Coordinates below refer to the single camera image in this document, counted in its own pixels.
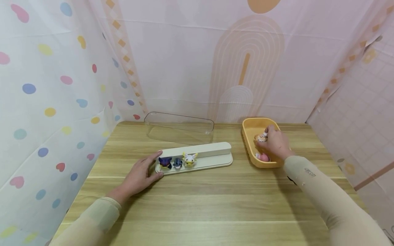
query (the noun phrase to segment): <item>forearm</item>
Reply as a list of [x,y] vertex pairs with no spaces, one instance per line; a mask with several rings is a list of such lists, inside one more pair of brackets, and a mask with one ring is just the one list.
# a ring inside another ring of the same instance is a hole
[[51,246],[95,246],[119,217],[120,204],[112,198],[96,200]]
[[284,169],[319,212],[333,246],[391,245],[376,222],[306,158],[290,156]]

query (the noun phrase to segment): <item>orange plastic container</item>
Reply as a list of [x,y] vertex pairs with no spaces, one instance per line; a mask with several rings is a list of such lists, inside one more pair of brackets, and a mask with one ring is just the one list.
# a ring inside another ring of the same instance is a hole
[[277,130],[280,130],[276,122],[269,118],[247,118],[242,122],[243,141],[245,142],[250,160],[258,168],[276,168],[283,166],[282,160],[266,150],[264,150],[264,152],[270,157],[271,161],[260,161],[255,156],[256,153],[262,153],[263,151],[259,147],[256,147],[254,143],[255,136],[257,134],[262,134],[271,124],[274,125]]

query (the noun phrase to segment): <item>wood grain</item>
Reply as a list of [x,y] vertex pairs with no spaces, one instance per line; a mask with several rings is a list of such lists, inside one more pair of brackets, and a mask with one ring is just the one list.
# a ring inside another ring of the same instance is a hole
[[[311,160],[364,208],[306,124],[280,124],[290,147]],[[124,206],[103,245],[329,245],[324,223],[282,169],[250,163],[241,125],[217,124],[214,142],[229,142],[229,167],[169,175]],[[152,140],[143,124],[119,124],[58,229],[64,231],[97,198],[121,183],[133,163],[184,144]]]

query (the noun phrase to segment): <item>white tray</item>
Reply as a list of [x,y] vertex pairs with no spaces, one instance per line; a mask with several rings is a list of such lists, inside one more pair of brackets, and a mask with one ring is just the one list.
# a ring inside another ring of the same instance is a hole
[[174,166],[172,169],[162,168],[157,158],[155,163],[155,171],[163,172],[164,175],[170,175],[182,172],[192,172],[222,166],[230,166],[232,164],[231,145],[227,142],[166,149],[163,150],[163,153],[160,157],[172,157],[171,164],[173,164],[175,158],[180,158],[182,160],[183,152],[186,154],[198,153],[193,167],[185,167],[185,163],[183,163],[180,169],[176,169]]

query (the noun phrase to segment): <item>right hand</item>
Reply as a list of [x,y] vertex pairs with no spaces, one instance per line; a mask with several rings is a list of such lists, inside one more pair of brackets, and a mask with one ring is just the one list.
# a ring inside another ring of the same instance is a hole
[[265,132],[268,133],[267,141],[256,141],[255,143],[257,146],[268,150],[282,160],[285,160],[289,156],[295,155],[295,153],[290,150],[289,140],[283,132],[275,130],[273,125],[269,125]]

